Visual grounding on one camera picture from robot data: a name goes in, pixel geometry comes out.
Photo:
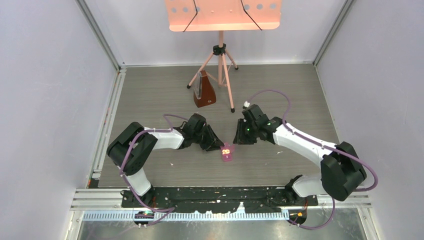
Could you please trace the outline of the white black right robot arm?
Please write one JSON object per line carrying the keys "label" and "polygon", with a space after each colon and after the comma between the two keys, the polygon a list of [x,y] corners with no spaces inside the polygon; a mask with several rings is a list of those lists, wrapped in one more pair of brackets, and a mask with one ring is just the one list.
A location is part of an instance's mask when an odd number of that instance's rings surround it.
{"label": "white black right robot arm", "polygon": [[343,202],[357,191],[367,178],[353,146],[343,141],[335,144],[306,134],[280,117],[268,118],[253,104],[242,111],[233,143],[253,145],[257,140],[285,147],[305,157],[320,169],[316,175],[298,175],[285,185],[285,198],[299,205],[306,197],[327,194]]}

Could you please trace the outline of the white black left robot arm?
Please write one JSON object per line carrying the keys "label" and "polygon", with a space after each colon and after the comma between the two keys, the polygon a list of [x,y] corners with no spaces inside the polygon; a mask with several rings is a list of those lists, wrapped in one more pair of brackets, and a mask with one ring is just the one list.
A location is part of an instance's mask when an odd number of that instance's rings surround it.
{"label": "white black left robot arm", "polygon": [[194,113],[183,118],[180,126],[149,128],[139,122],[130,123],[107,147],[106,154],[119,169],[134,200],[141,207],[153,206],[153,186],[144,171],[144,165],[154,150],[182,150],[197,144],[203,151],[224,147],[205,117]]}

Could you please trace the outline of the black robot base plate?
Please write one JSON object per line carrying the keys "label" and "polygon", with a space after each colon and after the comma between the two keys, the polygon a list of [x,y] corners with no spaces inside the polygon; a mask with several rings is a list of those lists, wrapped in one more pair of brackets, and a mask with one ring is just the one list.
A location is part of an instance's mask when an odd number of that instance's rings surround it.
{"label": "black robot base plate", "polygon": [[315,207],[315,195],[302,198],[284,187],[221,186],[221,187],[152,187],[143,196],[135,197],[122,190],[123,208],[172,209],[175,213],[234,213],[243,206],[246,213],[276,213],[280,207]]}

